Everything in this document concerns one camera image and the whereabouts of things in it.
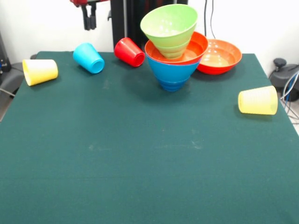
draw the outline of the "dark green felt surface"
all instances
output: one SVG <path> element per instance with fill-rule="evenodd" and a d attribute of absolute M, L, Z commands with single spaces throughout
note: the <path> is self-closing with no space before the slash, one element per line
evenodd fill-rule
<path fill-rule="evenodd" d="M 162 90 L 148 63 L 112 53 L 90 75 L 71 52 L 59 78 L 24 82 L 0 124 L 1 224 L 299 223 L 299 138 L 275 116 L 240 114 L 239 91 L 270 85 L 245 54 Z"/>

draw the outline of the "stacked bowls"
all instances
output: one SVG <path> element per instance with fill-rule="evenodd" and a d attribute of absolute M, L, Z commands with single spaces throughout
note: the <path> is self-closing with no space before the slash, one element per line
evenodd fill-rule
<path fill-rule="evenodd" d="M 194 8 L 171 4 L 146 14 L 140 28 L 164 57 L 179 58 L 189 44 L 197 17 Z"/>
<path fill-rule="evenodd" d="M 167 91 L 184 86 L 208 48 L 206 37 L 194 32 L 197 17 L 192 7 L 173 4 L 151 11 L 141 21 L 141 30 L 149 38 L 146 57 Z"/>

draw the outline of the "bowl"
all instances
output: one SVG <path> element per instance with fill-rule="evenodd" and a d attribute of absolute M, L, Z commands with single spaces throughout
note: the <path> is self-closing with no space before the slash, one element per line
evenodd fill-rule
<path fill-rule="evenodd" d="M 183 43 L 182 45 L 171 47 L 171 48 L 164 48 L 160 46 L 155 46 L 161 55 L 163 55 L 165 58 L 169 58 L 171 60 L 180 58 L 184 51 L 186 50 L 190 40 L 188 40 L 186 43 Z"/>
<path fill-rule="evenodd" d="M 148 41 L 145 45 L 145 53 L 151 59 L 166 64 L 193 64 L 198 62 L 208 47 L 208 40 L 200 33 L 194 32 L 191 41 L 181 57 L 177 59 L 169 59 L 164 57 L 154 46 L 152 41 Z"/>
<path fill-rule="evenodd" d="M 163 80 L 160 80 L 157 78 L 158 82 L 160 83 L 161 87 L 169 92 L 175 92 L 181 89 L 184 84 L 188 81 L 188 79 L 185 79 L 180 82 L 172 83 L 172 82 L 165 82 Z"/>
<path fill-rule="evenodd" d="M 184 4 L 170 4 L 147 13 L 140 28 L 159 48 L 175 48 L 189 42 L 195 30 L 198 14 Z"/>
<path fill-rule="evenodd" d="M 199 65 L 199 62 L 187 65 L 165 64 L 151 59 L 148 55 L 146 56 L 154 76 L 160 85 L 168 91 L 176 91 L 182 88 Z"/>
<path fill-rule="evenodd" d="M 235 45 L 209 40 L 209 47 L 197 69 L 209 75 L 220 75 L 235 67 L 241 59 L 242 53 Z"/>

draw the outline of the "plastic cup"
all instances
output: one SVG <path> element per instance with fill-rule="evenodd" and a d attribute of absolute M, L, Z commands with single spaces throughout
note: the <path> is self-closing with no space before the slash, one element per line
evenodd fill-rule
<path fill-rule="evenodd" d="M 278 108 L 278 97 L 274 86 L 241 91 L 238 101 L 242 113 L 274 115 Z"/>
<path fill-rule="evenodd" d="M 128 37 L 118 41 L 114 49 L 114 54 L 117 58 L 133 67 L 142 65 L 145 59 L 143 51 Z"/>
<path fill-rule="evenodd" d="M 23 71 L 27 84 L 33 86 L 58 77 L 54 60 L 23 60 Z"/>
<path fill-rule="evenodd" d="M 74 53 L 74 60 L 92 74 L 97 74 L 105 67 L 105 61 L 90 43 L 79 45 Z"/>

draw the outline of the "white wall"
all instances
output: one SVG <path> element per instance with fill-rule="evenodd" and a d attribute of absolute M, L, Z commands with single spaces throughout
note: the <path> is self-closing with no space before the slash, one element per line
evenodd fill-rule
<path fill-rule="evenodd" d="M 189 0 L 189 5 L 198 10 L 197 30 L 204 33 L 204 0 Z M 299 63 L 298 9 L 298 0 L 214 0 L 213 30 L 216 38 L 232 42 L 243 53 L 256 53 L 269 74 L 275 57 Z M 0 0 L 0 32 L 12 62 L 41 50 L 73 50 L 82 42 L 113 51 L 109 10 L 109 1 L 98 3 L 98 27 L 85 31 L 81 9 L 69 0 Z"/>
<path fill-rule="evenodd" d="M 199 13 L 197 31 L 204 33 L 204 0 L 189 0 Z M 210 26 L 212 0 L 208 0 Z M 213 31 L 217 39 L 233 43 L 243 53 L 255 53 L 266 74 L 273 59 L 299 63 L 299 1 L 214 0 Z M 208 28 L 208 38 L 212 38 Z"/>
<path fill-rule="evenodd" d="M 110 2 L 97 6 L 97 28 L 85 31 L 81 8 L 69 0 L 0 0 L 0 32 L 11 62 L 42 50 L 72 51 L 83 42 L 113 51 Z"/>

